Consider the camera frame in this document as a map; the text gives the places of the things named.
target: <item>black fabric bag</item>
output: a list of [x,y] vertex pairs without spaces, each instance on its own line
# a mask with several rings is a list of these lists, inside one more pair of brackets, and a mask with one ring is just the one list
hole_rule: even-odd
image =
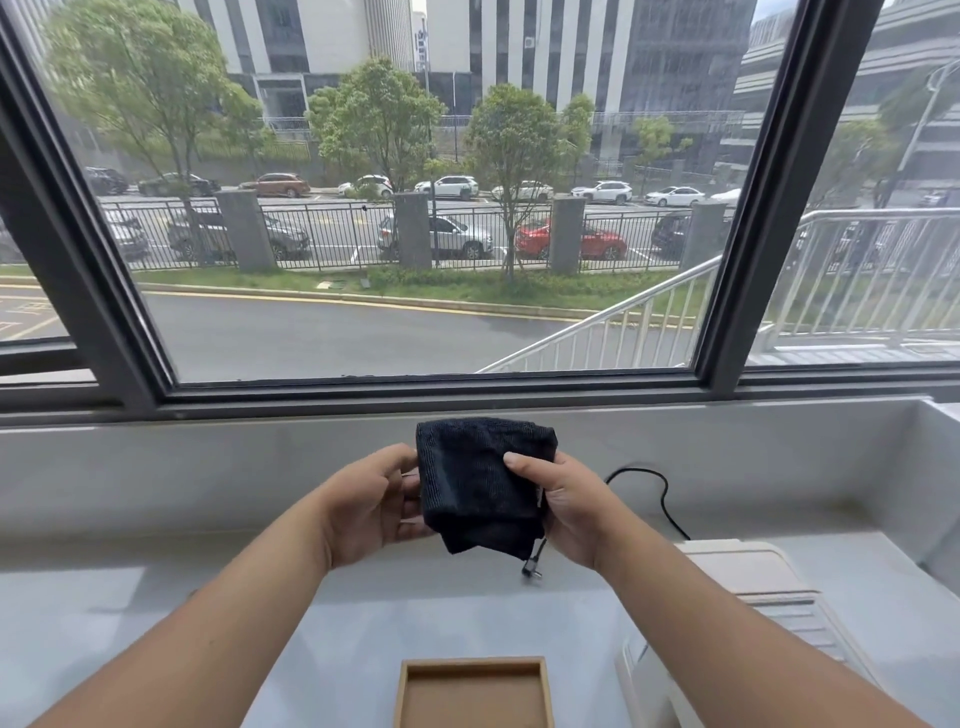
[[543,538],[546,501],[507,469],[505,452],[553,462],[557,435],[552,427],[492,417],[417,425],[423,520],[450,553],[484,546],[526,561]]

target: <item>wooden box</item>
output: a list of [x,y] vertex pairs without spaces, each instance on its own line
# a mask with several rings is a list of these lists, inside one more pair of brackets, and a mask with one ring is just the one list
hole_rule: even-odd
[[546,662],[404,660],[394,728],[553,728]]

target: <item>car wheel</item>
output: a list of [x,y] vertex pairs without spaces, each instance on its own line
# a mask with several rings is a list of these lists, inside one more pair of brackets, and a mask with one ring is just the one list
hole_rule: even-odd
[[467,260],[479,260],[483,257],[483,245],[476,240],[464,243],[464,257]]

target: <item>orange car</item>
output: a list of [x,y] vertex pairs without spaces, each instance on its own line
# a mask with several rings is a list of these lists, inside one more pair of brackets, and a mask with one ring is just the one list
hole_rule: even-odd
[[240,189],[254,189],[261,197],[299,197],[310,194],[310,182],[289,172],[272,172],[256,182],[244,182]]

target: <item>suv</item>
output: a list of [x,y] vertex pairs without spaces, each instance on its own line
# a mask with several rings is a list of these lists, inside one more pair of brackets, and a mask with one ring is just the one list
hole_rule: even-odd
[[[493,252],[493,236],[483,228],[475,228],[442,215],[430,217],[429,226],[430,248],[435,258],[464,257],[467,260],[478,260],[489,257]],[[434,247],[434,232],[437,234],[436,247]],[[387,215],[380,222],[380,239],[377,245],[388,257],[397,258],[393,215]]]
[[[201,231],[205,233],[211,256],[214,260],[234,260],[236,254],[230,246],[227,236],[227,226],[224,216],[217,209],[194,209],[200,223]],[[274,250],[277,260],[294,260],[309,257],[310,236],[299,228],[282,224],[271,215],[264,214],[263,221],[267,225],[267,236],[270,238],[270,247]],[[167,240],[170,248],[180,260],[197,260],[197,248],[190,234],[190,225],[186,219],[186,212],[180,210],[170,216],[167,227]]]

